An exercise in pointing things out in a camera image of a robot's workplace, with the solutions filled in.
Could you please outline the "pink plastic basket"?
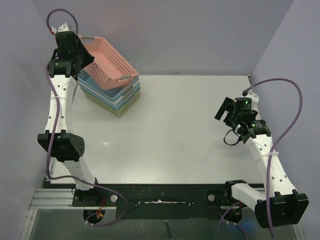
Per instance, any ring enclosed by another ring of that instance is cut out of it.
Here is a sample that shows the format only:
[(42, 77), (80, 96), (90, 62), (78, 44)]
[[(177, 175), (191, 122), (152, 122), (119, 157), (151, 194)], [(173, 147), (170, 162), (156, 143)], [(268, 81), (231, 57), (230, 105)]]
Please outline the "pink plastic basket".
[(79, 36), (94, 61), (84, 70), (102, 90), (110, 90), (130, 84), (139, 73), (103, 37)]

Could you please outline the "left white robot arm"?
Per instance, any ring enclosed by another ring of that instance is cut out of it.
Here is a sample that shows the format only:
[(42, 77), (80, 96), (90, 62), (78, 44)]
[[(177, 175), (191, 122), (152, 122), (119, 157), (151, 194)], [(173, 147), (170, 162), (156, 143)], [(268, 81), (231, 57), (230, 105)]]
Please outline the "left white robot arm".
[(47, 152), (46, 166), (56, 159), (67, 170), (64, 178), (72, 179), (78, 191), (85, 191), (84, 200), (95, 206), (102, 193), (95, 189), (97, 179), (84, 160), (85, 141), (72, 127), (72, 110), (80, 71), (94, 61), (80, 38), (73, 31), (55, 34), (57, 47), (49, 60), (45, 74), (50, 86), (49, 114), (44, 132), (37, 141)]

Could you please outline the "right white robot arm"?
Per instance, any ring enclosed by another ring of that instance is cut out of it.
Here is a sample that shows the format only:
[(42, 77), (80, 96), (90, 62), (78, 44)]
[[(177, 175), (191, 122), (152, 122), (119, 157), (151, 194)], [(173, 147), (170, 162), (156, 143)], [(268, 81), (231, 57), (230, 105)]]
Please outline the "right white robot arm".
[(289, 180), (278, 152), (273, 147), (273, 138), (267, 123), (257, 119), (250, 97), (231, 99), (226, 97), (215, 115), (223, 120), (231, 132), (238, 135), (251, 152), (263, 180), (265, 193), (259, 193), (244, 180), (226, 182), (223, 200), (230, 205), (237, 201), (254, 211), (262, 228), (296, 225), (302, 218), (309, 200), (299, 193)]

